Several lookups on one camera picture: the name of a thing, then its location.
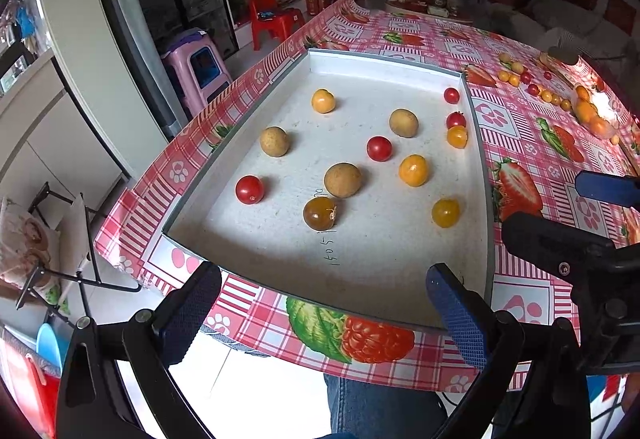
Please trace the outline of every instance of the jeans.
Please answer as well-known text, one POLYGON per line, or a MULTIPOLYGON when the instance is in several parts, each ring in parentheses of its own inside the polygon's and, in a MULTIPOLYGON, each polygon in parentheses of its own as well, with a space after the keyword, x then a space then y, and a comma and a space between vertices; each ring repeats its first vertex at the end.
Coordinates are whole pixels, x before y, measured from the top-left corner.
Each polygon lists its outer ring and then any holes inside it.
POLYGON ((398 389, 327 374, 324 382, 333 434, 351 433, 357 439, 428 439, 447 420, 447 411, 435 392, 398 389))

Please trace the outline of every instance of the tablecloth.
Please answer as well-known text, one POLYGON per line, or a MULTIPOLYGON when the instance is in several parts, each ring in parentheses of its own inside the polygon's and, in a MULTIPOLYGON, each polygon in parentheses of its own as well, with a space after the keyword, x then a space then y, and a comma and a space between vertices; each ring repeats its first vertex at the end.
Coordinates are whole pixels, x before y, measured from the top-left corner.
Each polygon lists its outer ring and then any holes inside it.
MULTIPOLYGON (((536 49, 444 19, 365 10, 353 0, 332 4, 197 115, 133 189, 117 201, 95 240, 98 252, 147 287, 164 294, 180 287, 200 261, 161 235, 164 220, 230 127, 309 47, 391 56, 465 71, 485 158, 489 170, 493 170, 492 308, 509 310, 521 322, 549 324, 561 316, 569 318, 579 338, 577 308, 570 299, 570 286, 511 256, 501 243, 500 217, 506 216, 512 206, 499 168, 506 166, 520 178, 530 178, 542 201, 540 211, 544 217, 604 235, 616 245, 626 245, 637 240, 637 214, 584 199, 574 188, 575 175, 580 170, 626 174, 629 165, 620 148, 594 138, 571 113, 527 94, 525 85, 513 87, 497 80, 497 72, 504 68, 497 55, 506 52, 529 68, 534 82, 568 97, 570 89, 562 80, 543 77, 545 69, 538 62, 536 49), (550 145, 543 130, 558 136, 561 145, 550 145)), ((591 67, 580 60, 573 67, 563 68, 563 72, 587 88, 606 90, 620 117, 620 136, 637 155, 640 130, 591 67)), ((371 383, 465 392, 478 373, 465 365, 446 335, 379 327, 292 298, 287 303, 285 295, 231 273, 224 274, 222 294, 206 324, 271 356, 371 383), (320 339, 314 334, 319 328, 324 329, 320 339), (380 335, 386 345, 376 345, 380 335), (345 346, 341 340, 351 340, 350 345, 345 346), (394 345, 394 340, 398 345, 395 349, 388 346, 389 342, 394 345), (386 361, 394 354, 403 357, 386 361)), ((527 369, 527 364, 518 366, 512 389, 522 386, 527 369)))

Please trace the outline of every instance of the blue bucket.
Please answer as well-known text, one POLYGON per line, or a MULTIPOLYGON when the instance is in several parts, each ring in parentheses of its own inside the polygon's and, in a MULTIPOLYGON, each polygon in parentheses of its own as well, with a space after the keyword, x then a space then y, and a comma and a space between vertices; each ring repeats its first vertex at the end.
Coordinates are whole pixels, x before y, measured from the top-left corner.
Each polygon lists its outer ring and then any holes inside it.
POLYGON ((36 338, 36 352, 53 363, 61 370, 65 365, 66 351, 69 348, 69 342, 56 336, 53 327, 49 324, 42 324, 38 330, 36 338))

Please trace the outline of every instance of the white tray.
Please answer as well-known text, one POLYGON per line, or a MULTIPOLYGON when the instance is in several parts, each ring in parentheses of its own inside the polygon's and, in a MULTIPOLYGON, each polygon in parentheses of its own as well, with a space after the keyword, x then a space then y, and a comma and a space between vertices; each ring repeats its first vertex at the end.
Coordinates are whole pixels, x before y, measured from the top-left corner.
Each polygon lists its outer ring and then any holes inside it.
POLYGON ((493 217, 477 126, 460 73, 310 50, 210 156, 172 213, 165 235, 274 291, 346 313, 442 327, 424 284, 435 262, 446 262, 466 287, 488 303, 491 299, 494 257, 488 229, 493 217), (460 91, 458 105, 444 101, 446 87, 460 91), (319 88, 334 93, 334 112, 318 114, 311 108, 319 88), (389 115, 398 108, 418 117, 414 138, 400 138, 389 129, 389 115), (470 129, 464 150, 446 142, 445 120, 455 110, 465 114, 470 129), (260 132, 269 126, 283 128, 292 141, 282 158, 260 149, 260 132), (394 145, 389 161, 367 157, 367 140, 376 135, 394 145), (398 177, 398 165, 410 154, 430 163, 430 180, 420 188, 398 177), (359 167, 365 181, 353 197, 339 200, 332 232, 319 233, 306 226, 302 210, 315 194, 327 194, 324 173, 338 162, 359 167), (265 184, 260 203, 246 206, 236 199, 235 185, 244 175, 265 184), (431 207, 450 196, 459 199, 462 216, 442 229, 431 221, 431 207))

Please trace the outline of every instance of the pink plastic stool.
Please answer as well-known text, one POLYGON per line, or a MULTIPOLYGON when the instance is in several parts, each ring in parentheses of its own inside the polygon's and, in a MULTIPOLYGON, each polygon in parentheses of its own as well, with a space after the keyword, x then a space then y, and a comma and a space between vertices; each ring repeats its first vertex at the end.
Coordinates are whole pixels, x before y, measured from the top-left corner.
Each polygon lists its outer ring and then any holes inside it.
POLYGON ((162 55, 162 62, 184 110, 192 118, 232 82, 216 45, 197 28, 176 36, 162 55))

